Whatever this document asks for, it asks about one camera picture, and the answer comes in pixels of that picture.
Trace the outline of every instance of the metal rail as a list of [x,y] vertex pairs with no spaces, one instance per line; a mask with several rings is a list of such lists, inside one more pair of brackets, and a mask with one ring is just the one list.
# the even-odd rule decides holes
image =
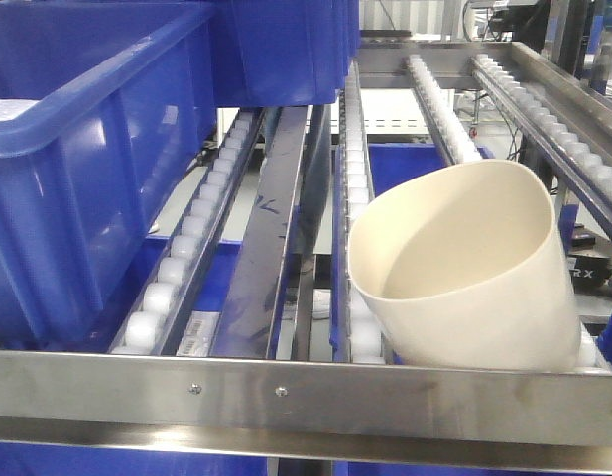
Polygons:
[[0,352],[0,440],[612,473],[612,376]]
[[299,203],[308,108],[281,111],[210,355],[273,358]]
[[[156,342],[156,345],[151,351],[151,355],[175,355],[178,350],[178,346],[180,345],[180,341],[184,335],[184,330],[186,329],[193,305],[195,304],[197,293],[201,289],[204,277],[208,271],[208,266],[210,265],[214,252],[217,248],[217,244],[219,243],[222,230],[226,224],[228,213],[232,207],[237,190],[239,189],[241,181],[248,168],[248,163],[253,154],[253,148],[255,147],[257,137],[259,136],[262,120],[262,110],[260,109],[255,111],[250,130],[246,134],[242,147],[239,150],[238,157],[235,160],[232,179],[228,183],[226,189],[221,195],[221,199],[217,203],[214,217],[210,221],[206,231],[206,238],[200,243],[201,249],[192,261],[192,269],[190,270],[189,274],[190,279],[183,283],[182,288],[179,290],[175,300],[172,302],[162,336]],[[183,218],[189,215],[191,204],[199,195],[199,191],[206,183],[206,178],[211,170],[212,164],[207,168],[204,177],[198,184],[197,189],[193,194],[193,197],[188,202],[180,222],[172,232],[172,237],[180,234]],[[146,286],[156,279],[159,265],[164,258],[169,256],[170,251],[171,240],[165,246],[160,258],[158,259],[158,262],[155,264],[153,271],[147,278],[145,285],[141,289],[128,315],[131,315],[132,312],[140,309],[145,295]],[[114,349],[116,346],[122,344],[126,325],[127,321],[123,322],[110,346],[110,349]]]

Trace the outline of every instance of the white curved container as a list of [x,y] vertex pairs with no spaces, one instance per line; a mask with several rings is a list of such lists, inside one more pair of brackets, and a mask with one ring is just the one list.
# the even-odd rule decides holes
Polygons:
[[580,324],[547,191],[486,160],[372,201],[348,244],[353,285],[414,365],[564,371]]

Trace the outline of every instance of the barcode label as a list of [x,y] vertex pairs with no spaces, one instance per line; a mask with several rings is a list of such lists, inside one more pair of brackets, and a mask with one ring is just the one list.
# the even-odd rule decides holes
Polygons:
[[186,327],[186,335],[199,335],[204,326],[204,321],[201,319],[191,319]]
[[183,357],[195,355],[199,341],[191,337],[185,337],[178,348],[178,354]]
[[181,357],[206,357],[213,341],[213,334],[219,312],[198,312],[191,314],[183,341],[177,355]]

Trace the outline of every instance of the blue plastic bin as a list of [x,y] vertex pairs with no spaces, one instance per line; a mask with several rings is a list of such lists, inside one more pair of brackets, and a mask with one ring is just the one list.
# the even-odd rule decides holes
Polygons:
[[214,122],[206,4],[0,3],[0,340],[82,338]]
[[356,33],[349,33],[348,1],[212,0],[217,105],[334,102]]
[[266,476],[266,458],[0,443],[3,476]]

